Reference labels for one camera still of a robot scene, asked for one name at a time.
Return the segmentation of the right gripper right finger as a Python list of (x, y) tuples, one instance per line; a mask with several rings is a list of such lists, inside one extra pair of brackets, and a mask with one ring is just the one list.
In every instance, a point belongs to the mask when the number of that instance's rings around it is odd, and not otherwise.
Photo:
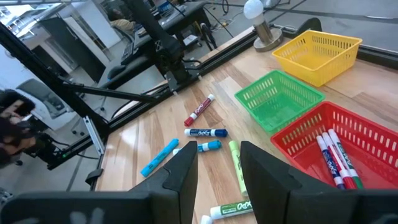
[(349, 223), (357, 198), (241, 142), (244, 182), (258, 223)]

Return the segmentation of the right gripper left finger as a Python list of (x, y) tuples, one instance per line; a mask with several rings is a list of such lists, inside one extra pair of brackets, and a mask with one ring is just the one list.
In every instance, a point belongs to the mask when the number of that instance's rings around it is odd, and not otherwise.
[(133, 188), (143, 201), (134, 223), (191, 223), (198, 185), (197, 142), (188, 142), (150, 177)]

